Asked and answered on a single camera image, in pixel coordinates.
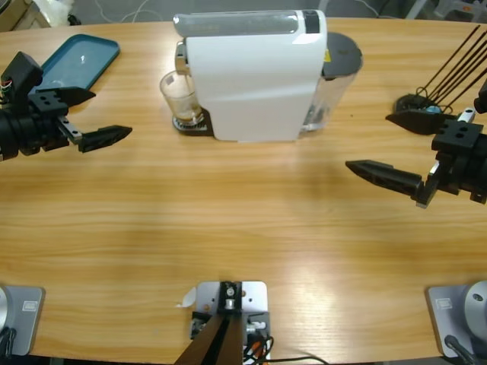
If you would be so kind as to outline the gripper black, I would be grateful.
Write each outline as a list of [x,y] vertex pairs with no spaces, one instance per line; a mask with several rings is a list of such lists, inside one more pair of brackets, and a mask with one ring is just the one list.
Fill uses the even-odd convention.
[[81,153],[109,147],[126,138],[131,127],[111,125],[82,135],[68,119],[68,108],[96,97],[82,87],[38,89],[25,100],[1,109],[1,160],[78,144]]
[[436,134],[431,149],[436,162],[429,180],[374,160],[349,160],[345,165],[362,179],[409,196],[418,207],[427,208],[438,191],[452,195],[468,192],[469,199],[486,203],[486,134],[475,124],[476,111],[466,108],[459,116],[407,109],[392,113],[386,120],[417,135]]

